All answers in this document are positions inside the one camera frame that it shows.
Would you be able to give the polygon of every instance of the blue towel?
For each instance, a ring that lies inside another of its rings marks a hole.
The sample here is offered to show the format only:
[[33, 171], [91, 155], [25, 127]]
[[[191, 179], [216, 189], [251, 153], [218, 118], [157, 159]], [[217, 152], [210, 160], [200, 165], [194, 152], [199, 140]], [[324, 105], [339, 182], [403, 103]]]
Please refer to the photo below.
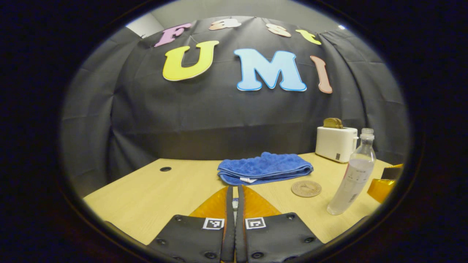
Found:
[[297, 154], [262, 153], [260, 157], [224, 160], [218, 166], [223, 181], [230, 185], [260, 184], [310, 174], [314, 168]]

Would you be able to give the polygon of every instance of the colorful foam letter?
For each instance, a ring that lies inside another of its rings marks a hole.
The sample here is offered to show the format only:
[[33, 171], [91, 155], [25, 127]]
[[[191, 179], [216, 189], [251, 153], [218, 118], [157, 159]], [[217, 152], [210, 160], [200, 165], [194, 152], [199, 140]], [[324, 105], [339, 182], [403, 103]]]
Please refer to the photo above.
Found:
[[324, 93], [332, 93], [333, 89], [331, 88], [330, 82], [328, 81], [327, 70], [325, 69], [325, 61], [316, 56], [310, 56], [310, 59], [315, 63], [317, 73], [319, 74], [319, 90]]
[[310, 34], [309, 32], [305, 31], [305, 30], [300, 30], [300, 29], [297, 29], [296, 32], [299, 32], [306, 40], [314, 43], [314, 44], [317, 44], [317, 45], [321, 45], [322, 43], [316, 39], [314, 39], [315, 35], [313, 34]]
[[171, 43], [172, 41], [175, 40], [174, 36], [176, 37], [180, 36], [183, 33], [185, 28], [189, 28], [191, 26], [192, 24], [187, 23], [187, 24], [183, 24], [180, 26], [176, 26], [176, 27], [164, 30], [163, 31], [164, 33], [162, 34], [161, 39], [159, 40], [158, 43], [156, 43], [156, 45], [154, 45], [154, 47], [159, 47], [164, 44]]
[[274, 88], [279, 73], [283, 81], [279, 86], [284, 90], [305, 91], [307, 86], [301, 81], [294, 59], [296, 55], [287, 51], [276, 51], [271, 62], [257, 50], [245, 48], [234, 50], [241, 58], [242, 81], [237, 83], [239, 90], [259, 90], [262, 83], [255, 78], [255, 71], [262, 77], [269, 88]]
[[287, 30], [282, 26], [277, 26], [274, 24], [266, 24], [266, 27], [268, 28], [268, 31], [270, 31], [271, 33], [274, 33], [283, 37], [291, 37], [291, 34], [289, 34], [289, 32], [287, 32]]
[[216, 22], [211, 23], [211, 26], [208, 28], [209, 30], [219, 30], [223, 28], [235, 28], [242, 25], [237, 21], [237, 19], [230, 18], [230, 19], [223, 19]]
[[162, 76], [170, 81], [179, 81], [191, 79], [205, 72], [210, 68], [213, 62], [214, 46], [219, 44], [219, 41], [200, 42], [196, 47], [200, 48], [200, 58], [198, 62], [189, 67], [182, 67], [182, 58], [184, 53], [190, 49], [189, 46], [179, 47], [166, 52], [166, 63], [162, 69]]

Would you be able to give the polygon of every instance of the orange object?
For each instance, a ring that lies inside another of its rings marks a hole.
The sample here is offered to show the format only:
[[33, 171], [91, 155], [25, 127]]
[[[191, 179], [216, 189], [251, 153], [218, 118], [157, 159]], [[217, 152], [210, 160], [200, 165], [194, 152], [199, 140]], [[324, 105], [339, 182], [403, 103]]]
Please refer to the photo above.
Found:
[[377, 202], [382, 203], [395, 186], [396, 180], [372, 179], [367, 193]]
[[226, 219], [226, 193], [227, 187], [217, 191], [208, 199], [206, 199], [206, 201], [204, 201], [189, 216]]
[[244, 218], [276, 216], [281, 214], [276, 207], [257, 192], [245, 185], [242, 185], [242, 188], [244, 190]]

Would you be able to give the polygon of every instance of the yellow letter u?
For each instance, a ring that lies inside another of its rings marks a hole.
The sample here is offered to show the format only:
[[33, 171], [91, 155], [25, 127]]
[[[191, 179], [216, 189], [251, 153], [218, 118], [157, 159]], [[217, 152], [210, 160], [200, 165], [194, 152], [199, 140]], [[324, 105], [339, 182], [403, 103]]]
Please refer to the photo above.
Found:
[[214, 46], [219, 44], [219, 41], [206, 41], [196, 45], [200, 48], [200, 58], [198, 62], [189, 67], [182, 67], [182, 58], [184, 53], [190, 49], [189, 46], [179, 47], [166, 52], [166, 63], [162, 69], [162, 76], [170, 81], [179, 81], [191, 79], [205, 72], [210, 68], [213, 62]]

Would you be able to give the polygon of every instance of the black curtain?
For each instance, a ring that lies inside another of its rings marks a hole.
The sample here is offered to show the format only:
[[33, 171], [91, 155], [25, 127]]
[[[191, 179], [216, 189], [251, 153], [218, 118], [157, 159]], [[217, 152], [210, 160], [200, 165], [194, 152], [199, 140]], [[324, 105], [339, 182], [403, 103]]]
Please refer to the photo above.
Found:
[[[216, 31], [212, 22], [236, 18], [241, 26]], [[269, 32], [282, 26], [291, 37]], [[316, 129], [328, 117], [344, 126], [374, 129], [380, 160], [404, 161], [409, 139], [406, 107], [389, 67], [363, 40], [347, 30], [309, 31], [322, 44], [307, 41], [284, 22], [245, 16], [192, 22], [175, 41], [154, 48], [162, 32], [140, 39], [124, 28], [83, 64], [70, 85], [62, 119], [62, 147], [71, 181], [82, 196], [158, 158], [222, 160], [262, 152], [315, 151]], [[196, 44], [217, 40], [211, 67], [188, 80], [162, 76], [165, 53], [189, 46], [182, 66], [198, 61]], [[269, 61], [276, 51], [296, 55], [304, 92], [263, 83], [240, 91], [241, 62], [234, 50], [252, 48]], [[318, 89], [310, 56], [326, 63], [332, 94]]]

